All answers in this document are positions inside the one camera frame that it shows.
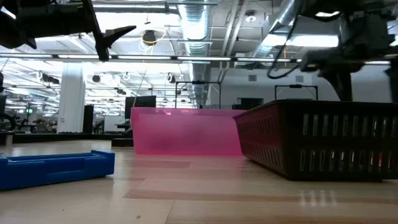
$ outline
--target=pink bin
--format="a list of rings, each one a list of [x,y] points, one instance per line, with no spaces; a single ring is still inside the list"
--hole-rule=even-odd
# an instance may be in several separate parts
[[[133,108],[137,154],[241,156],[240,110]]]

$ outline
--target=blue plastic tray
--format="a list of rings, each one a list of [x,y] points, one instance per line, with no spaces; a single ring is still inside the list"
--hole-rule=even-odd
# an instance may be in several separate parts
[[[103,177],[113,172],[113,152],[17,157],[0,154],[0,190]]]

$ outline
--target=black basket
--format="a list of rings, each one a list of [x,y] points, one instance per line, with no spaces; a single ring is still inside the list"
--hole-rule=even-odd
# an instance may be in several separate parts
[[[243,155],[288,179],[397,179],[398,104],[277,100],[234,119]]]

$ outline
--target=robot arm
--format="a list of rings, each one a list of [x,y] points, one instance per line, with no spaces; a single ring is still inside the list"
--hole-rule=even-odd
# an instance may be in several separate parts
[[[296,1],[297,12],[319,21],[338,19],[339,44],[335,48],[308,51],[300,64],[302,72],[319,70],[340,100],[352,101],[351,73],[358,72],[368,60],[389,60],[393,102],[398,103],[398,49],[391,47],[395,35],[388,33],[387,22],[396,18],[383,0],[306,0]],[[319,12],[334,13],[318,17]]]
[[[51,0],[0,0],[10,15],[0,12],[0,45],[13,49],[23,44],[36,49],[35,38],[92,32],[96,51],[103,62],[108,48],[121,36],[134,30],[127,26],[101,33],[91,0],[71,0],[58,4]]]

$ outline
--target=wooden floor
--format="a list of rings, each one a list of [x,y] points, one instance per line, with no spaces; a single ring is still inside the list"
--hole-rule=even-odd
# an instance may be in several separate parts
[[[111,149],[109,141],[19,144],[0,152],[91,149],[116,153],[114,175],[0,192],[0,223],[398,223],[398,181],[289,182],[242,157],[141,156]]]

